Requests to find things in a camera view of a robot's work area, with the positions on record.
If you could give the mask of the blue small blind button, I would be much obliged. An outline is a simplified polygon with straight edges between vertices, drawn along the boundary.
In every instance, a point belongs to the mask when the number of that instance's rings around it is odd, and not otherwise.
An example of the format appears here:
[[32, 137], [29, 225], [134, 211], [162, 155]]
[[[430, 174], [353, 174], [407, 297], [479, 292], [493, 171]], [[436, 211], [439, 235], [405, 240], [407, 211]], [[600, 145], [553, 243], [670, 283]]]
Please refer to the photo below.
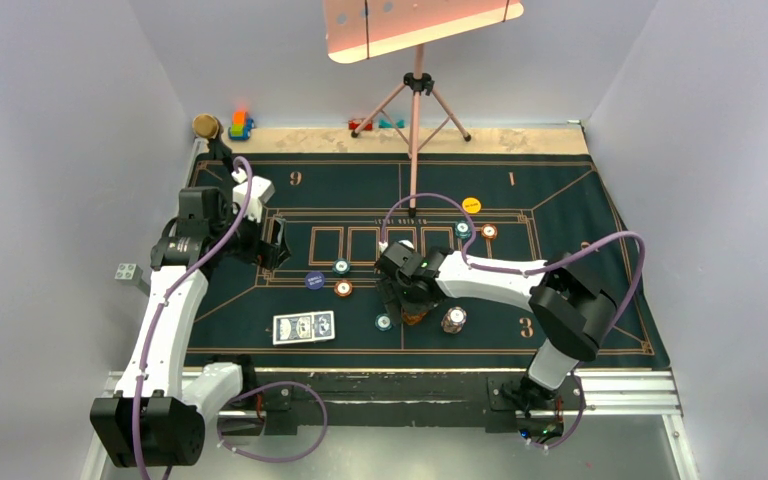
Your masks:
[[326, 276], [321, 271], [308, 272], [304, 278], [304, 284], [308, 290], [319, 290], [325, 283]]

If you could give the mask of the green poker chip stack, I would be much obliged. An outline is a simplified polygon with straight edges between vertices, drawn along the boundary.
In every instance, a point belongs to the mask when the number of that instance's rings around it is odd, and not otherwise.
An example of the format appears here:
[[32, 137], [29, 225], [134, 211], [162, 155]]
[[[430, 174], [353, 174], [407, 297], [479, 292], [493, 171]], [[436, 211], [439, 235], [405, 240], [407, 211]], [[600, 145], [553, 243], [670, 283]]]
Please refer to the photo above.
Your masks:
[[379, 331], [388, 331], [393, 327], [393, 322], [388, 314], [380, 314], [376, 317], [374, 325]]

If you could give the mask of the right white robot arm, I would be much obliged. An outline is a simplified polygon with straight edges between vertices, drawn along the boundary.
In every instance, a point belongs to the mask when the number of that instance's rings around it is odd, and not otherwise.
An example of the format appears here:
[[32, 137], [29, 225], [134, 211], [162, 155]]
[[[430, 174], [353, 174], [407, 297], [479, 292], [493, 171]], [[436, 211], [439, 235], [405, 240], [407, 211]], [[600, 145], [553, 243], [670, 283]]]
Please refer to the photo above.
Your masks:
[[407, 241], [380, 243], [376, 288], [390, 317], [423, 317], [450, 299], [479, 299], [530, 312], [546, 339], [521, 381], [524, 399], [544, 407], [568, 375], [597, 357], [620, 308], [601, 280], [564, 254], [552, 265], [485, 259]]

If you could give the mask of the orange poker chip stack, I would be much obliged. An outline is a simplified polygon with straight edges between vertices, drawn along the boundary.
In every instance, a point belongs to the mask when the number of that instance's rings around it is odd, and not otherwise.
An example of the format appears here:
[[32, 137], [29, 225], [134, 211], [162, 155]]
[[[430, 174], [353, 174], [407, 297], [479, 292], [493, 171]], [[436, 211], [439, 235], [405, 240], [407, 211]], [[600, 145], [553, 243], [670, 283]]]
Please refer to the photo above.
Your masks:
[[419, 322], [421, 322], [425, 318], [425, 313], [419, 313], [419, 314], [409, 314], [406, 312], [403, 312], [401, 315], [402, 321], [406, 325], [416, 325]]

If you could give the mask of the yellow big blind button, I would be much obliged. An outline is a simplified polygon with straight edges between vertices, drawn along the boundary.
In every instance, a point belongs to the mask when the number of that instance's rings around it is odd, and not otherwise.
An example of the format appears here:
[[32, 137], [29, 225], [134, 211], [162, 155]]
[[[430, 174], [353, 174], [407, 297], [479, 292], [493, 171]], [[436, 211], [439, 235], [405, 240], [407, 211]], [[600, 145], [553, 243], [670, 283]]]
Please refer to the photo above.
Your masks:
[[482, 202], [476, 197], [464, 198], [461, 206], [470, 215], [478, 214], [482, 210]]

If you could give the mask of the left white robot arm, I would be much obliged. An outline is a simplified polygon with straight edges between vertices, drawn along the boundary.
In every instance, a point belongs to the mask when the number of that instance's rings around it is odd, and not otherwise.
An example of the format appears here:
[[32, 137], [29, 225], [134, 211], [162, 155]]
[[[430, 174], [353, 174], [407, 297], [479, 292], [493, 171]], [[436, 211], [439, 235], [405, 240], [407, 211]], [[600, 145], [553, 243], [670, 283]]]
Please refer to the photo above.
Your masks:
[[180, 191], [178, 213], [151, 250], [149, 301], [135, 349], [109, 397], [97, 398], [90, 422], [119, 468], [191, 466], [206, 427], [228, 403], [244, 409], [258, 382], [241, 360], [208, 364], [183, 383], [186, 349], [213, 271], [225, 258], [275, 269], [290, 255], [283, 228], [264, 237], [274, 186], [256, 177], [224, 192]]

